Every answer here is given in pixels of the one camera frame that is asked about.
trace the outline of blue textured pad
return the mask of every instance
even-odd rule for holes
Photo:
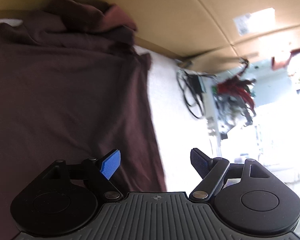
[[[117,168],[120,166],[121,154],[119,150],[116,150],[108,158],[106,158],[101,164],[101,173],[110,179]]]
[[[199,149],[192,149],[190,152],[190,161],[192,166],[198,172],[198,174],[203,179],[209,173],[209,163],[207,159],[210,159],[208,156]]]

